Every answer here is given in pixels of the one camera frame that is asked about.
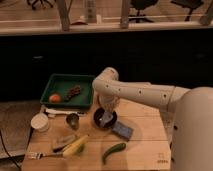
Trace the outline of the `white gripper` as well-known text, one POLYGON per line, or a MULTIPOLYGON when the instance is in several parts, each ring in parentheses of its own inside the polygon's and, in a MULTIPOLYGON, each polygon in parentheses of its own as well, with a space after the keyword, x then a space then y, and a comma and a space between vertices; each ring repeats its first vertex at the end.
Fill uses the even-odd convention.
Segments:
POLYGON ((113 112, 119 103, 119 98, 115 96, 104 96, 98 97, 100 106, 108 112, 113 112))

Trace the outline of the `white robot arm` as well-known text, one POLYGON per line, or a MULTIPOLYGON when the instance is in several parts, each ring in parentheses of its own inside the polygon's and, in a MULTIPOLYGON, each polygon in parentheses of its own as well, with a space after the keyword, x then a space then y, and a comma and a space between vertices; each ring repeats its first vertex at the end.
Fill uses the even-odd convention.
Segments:
POLYGON ((105 68, 92 86, 104 109, 113 109, 123 98, 173 113, 171 171, 213 171, 213 87, 121 82, 112 67, 105 68))

